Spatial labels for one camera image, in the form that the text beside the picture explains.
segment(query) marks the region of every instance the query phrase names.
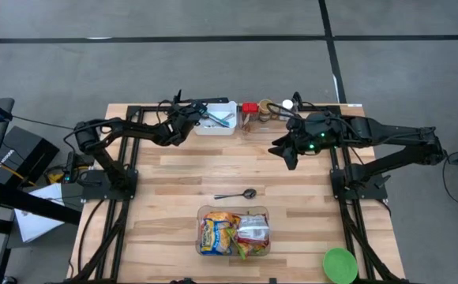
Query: black box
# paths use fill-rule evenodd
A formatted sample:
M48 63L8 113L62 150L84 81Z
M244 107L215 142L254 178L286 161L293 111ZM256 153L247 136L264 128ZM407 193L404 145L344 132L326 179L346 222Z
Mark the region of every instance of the black box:
M52 159L58 148L36 134L14 126L5 136L0 149L0 162L19 173L29 181L36 182ZM16 189L22 180L0 163L0 183Z

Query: white paper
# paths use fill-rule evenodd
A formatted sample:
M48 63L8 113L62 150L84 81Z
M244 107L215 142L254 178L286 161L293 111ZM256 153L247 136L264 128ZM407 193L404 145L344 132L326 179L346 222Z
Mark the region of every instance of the white paper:
M51 202L64 206L60 184L48 185L47 187L37 189L29 194L51 200ZM55 227L64 224L64 222L61 221L41 217L18 209L15 209L15 215L17 217L18 227L21 230L23 242L30 242Z

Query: wooden table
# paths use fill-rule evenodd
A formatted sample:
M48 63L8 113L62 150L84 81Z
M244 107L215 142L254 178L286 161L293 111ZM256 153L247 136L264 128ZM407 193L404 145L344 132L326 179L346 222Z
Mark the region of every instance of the wooden table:
M127 107L109 105L107 118L124 118ZM364 115L360 106L340 107L343 114ZM155 124L156 114L147 113L145 122ZM282 283L328 282L321 266L324 254L330 248L345 247L340 209L328 178L329 151L301 156L297 169L287 170L280 157L267 151L271 141L285 132L282 121L257 122L250 133L237 129L233 136L197 136L192 132L179 147L162 148L141 141L139 184L130 204L118 282L169 282L185 277L196 282L268 282L269 278ZM119 143L116 140L107 149L114 159ZM364 162L374 159L372 148L358 153ZM247 188L257 190L255 199L213 199L214 194L241 193ZM81 230L96 203L84 206L71 258L75 267ZM83 263L101 242L107 204L101 205L89 224ZM361 204L371 245L394 274L404 277L389 213L374 200ZM197 254L196 216L203 205L268 208L271 252L248 260ZM365 277L362 254L356 247L359 270ZM105 276L110 274L112 257L113 248Z

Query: red object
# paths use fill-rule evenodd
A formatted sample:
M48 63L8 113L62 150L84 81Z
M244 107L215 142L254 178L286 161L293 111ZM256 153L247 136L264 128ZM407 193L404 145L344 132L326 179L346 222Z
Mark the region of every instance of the red object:
M259 112L257 103L243 103L242 111L244 114L256 114Z

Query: metal spoon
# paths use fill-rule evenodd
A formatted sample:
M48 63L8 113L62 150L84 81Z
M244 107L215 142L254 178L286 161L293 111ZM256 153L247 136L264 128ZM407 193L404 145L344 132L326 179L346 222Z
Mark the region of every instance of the metal spoon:
M232 194L232 195L215 195L213 198L215 199L222 199L226 197L233 197L233 196L243 196L246 199L252 199L257 195L257 190L255 189L245 189L242 194Z

